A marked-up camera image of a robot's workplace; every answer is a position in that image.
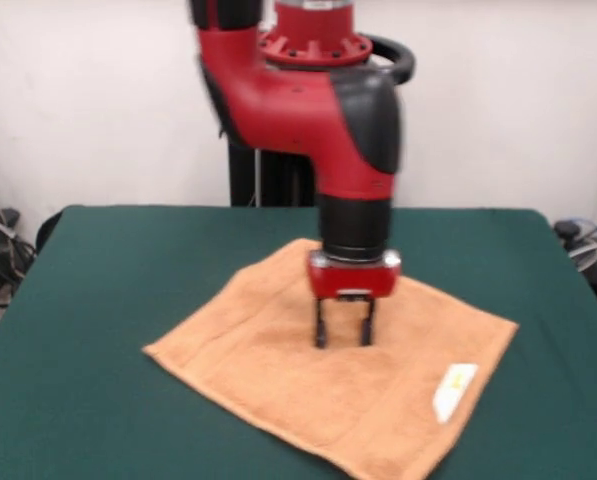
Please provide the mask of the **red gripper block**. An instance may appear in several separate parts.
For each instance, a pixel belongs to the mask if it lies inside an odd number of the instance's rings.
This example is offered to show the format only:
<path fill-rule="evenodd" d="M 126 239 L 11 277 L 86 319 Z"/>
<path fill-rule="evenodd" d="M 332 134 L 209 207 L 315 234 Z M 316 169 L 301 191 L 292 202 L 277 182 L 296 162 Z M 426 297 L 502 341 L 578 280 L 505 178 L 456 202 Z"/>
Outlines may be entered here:
<path fill-rule="evenodd" d="M 344 263 L 326 255 L 309 255 L 307 275 L 315 300 L 314 343 L 319 349 L 327 345 L 323 299 L 369 297 L 367 313 L 361 323 L 360 345 L 373 343 L 376 299 L 392 294 L 402 270 L 400 255 L 383 255 L 375 262 Z"/>

